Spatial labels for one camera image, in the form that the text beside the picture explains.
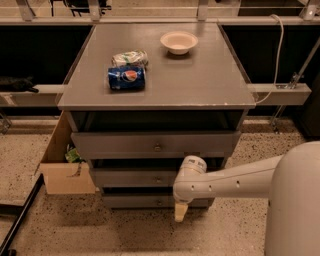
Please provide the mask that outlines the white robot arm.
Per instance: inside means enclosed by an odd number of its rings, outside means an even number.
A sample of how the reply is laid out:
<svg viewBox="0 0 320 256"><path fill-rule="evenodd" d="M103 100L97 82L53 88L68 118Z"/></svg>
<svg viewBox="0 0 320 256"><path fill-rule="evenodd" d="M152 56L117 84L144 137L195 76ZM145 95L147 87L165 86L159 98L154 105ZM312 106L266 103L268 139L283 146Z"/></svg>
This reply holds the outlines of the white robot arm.
<svg viewBox="0 0 320 256"><path fill-rule="evenodd" d="M173 185L175 220L195 199L268 200L264 256L317 256L320 252L320 142L286 154L209 172L197 156L185 157Z"/></svg>

